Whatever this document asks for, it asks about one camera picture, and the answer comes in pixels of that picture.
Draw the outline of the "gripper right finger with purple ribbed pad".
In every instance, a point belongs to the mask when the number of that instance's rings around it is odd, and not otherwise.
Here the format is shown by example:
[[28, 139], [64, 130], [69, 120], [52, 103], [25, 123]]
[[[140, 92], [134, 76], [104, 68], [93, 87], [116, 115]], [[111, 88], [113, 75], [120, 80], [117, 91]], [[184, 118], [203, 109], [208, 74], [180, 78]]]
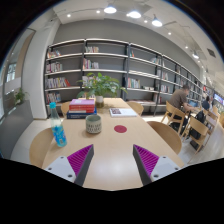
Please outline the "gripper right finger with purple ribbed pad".
[[136, 144], [133, 145], [133, 157], [143, 185], [148, 185], [180, 170], [180, 167], [168, 156], [157, 156]]

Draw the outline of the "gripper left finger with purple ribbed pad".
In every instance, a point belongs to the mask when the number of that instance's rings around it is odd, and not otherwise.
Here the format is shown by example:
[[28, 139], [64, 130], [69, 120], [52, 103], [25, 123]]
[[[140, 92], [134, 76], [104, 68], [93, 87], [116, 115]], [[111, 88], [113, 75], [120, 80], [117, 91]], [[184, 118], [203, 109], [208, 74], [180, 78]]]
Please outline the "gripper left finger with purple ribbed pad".
[[68, 157], [59, 156], [48, 167], [46, 167], [45, 170], [75, 183], [76, 185], [82, 186], [93, 155], [94, 145], [91, 144]]

